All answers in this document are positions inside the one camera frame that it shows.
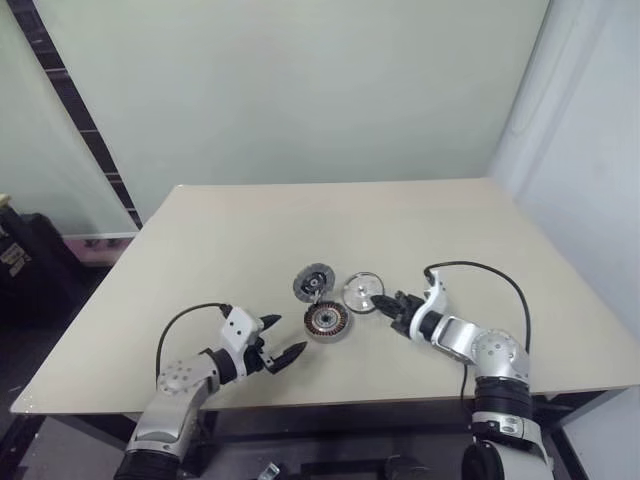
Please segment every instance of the silver pulley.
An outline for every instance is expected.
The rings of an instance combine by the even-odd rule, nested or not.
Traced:
[[[384,285],[375,273],[360,272],[350,277],[342,287],[342,301],[354,313],[370,313],[376,309],[374,295],[384,295]]]

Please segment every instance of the white wall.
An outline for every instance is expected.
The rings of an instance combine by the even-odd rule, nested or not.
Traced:
[[[640,339],[639,18],[555,2],[493,175]],[[592,480],[640,478],[638,388],[566,431]]]
[[[63,234],[133,232],[5,1],[0,1],[0,192]]]
[[[546,5],[37,2],[143,219],[179,183],[484,175]]]

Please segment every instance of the black cable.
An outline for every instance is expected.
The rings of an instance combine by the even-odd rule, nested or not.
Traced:
[[[469,420],[471,420],[471,410],[464,404],[464,389],[467,387],[467,376],[469,375],[469,366],[464,364],[464,374],[462,375],[462,386],[460,387],[460,408],[467,414]]]
[[[525,323],[525,344],[524,349],[527,353],[529,353],[529,349],[531,348],[531,313],[529,312],[529,304],[527,303],[527,299],[524,296],[524,292],[520,288],[520,286],[506,273],[501,272],[497,268],[490,267],[489,265],[485,265],[483,263],[471,262],[468,260],[454,260],[451,262],[441,262],[434,263],[433,265],[429,265],[424,269],[424,275],[429,278],[430,275],[429,270],[433,268],[440,267],[451,267],[457,265],[467,265],[470,267],[480,268],[482,270],[487,270],[491,273],[498,275],[500,278],[506,280],[516,291],[518,297],[520,298],[520,302],[522,302],[522,309],[524,310],[524,323]],[[464,404],[464,389],[467,386],[467,376],[469,374],[469,368],[465,364],[464,365],[464,374],[462,377],[462,387],[460,388],[460,406],[464,412],[466,412],[469,416],[471,416],[471,411]]]
[[[164,345],[164,339],[167,336],[167,333],[169,333],[169,330],[171,329],[171,327],[173,327],[173,324],[176,323],[178,321],[178,319],[180,319],[180,317],[182,317],[183,315],[186,315],[189,312],[193,312],[194,310],[199,310],[201,308],[209,308],[209,307],[218,307],[218,308],[223,308],[225,307],[226,304],[224,303],[201,303],[199,305],[193,305],[192,307],[186,308],[184,310],[182,310],[180,313],[178,313],[175,317],[173,317],[169,323],[167,323],[167,325],[164,327],[164,330],[162,331],[162,335],[160,335],[160,340],[158,340],[158,348],[156,349],[156,381],[158,380],[158,377],[160,376],[160,359],[162,357],[162,346]]]

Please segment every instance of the table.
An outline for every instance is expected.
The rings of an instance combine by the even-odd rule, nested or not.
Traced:
[[[307,308],[293,295],[306,265],[333,267],[338,286],[372,271],[387,292],[421,294],[422,270],[474,260],[511,275],[533,318],[531,390],[562,393],[640,384],[640,347],[583,279],[489,179],[313,185],[177,186],[12,406],[22,414],[140,412],[154,391],[154,353],[167,321],[224,301],[280,313],[265,334],[304,340]],[[443,270],[453,312],[524,341],[520,303],[488,272]],[[175,325],[163,361],[216,346],[217,310]],[[335,344],[310,342],[276,376],[228,385],[205,405],[304,406],[451,399],[461,367],[394,333],[379,313],[356,316]],[[472,394],[473,382],[466,393]]]

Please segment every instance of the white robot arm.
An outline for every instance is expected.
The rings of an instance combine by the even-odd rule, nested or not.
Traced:
[[[449,315],[440,272],[427,269],[425,276],[426,300],[402,292],[372,300],[401,335],[474,367],[474,443],[464,455],[463,480],[552,480],[552,459],[532,420],[528,353],[507,332]]]
[[[221,385],[241,381],[265,368],[275,374],[302,353],[306,342],[273,357],[264,349],[260,333],[280,317],[254,319],[244,310],[221,305],[226,321],[219,350],[206,349],[177,360],[160,371],[156,394],[138,421],[116,480],[175,480],[196,428],[205,400]]]

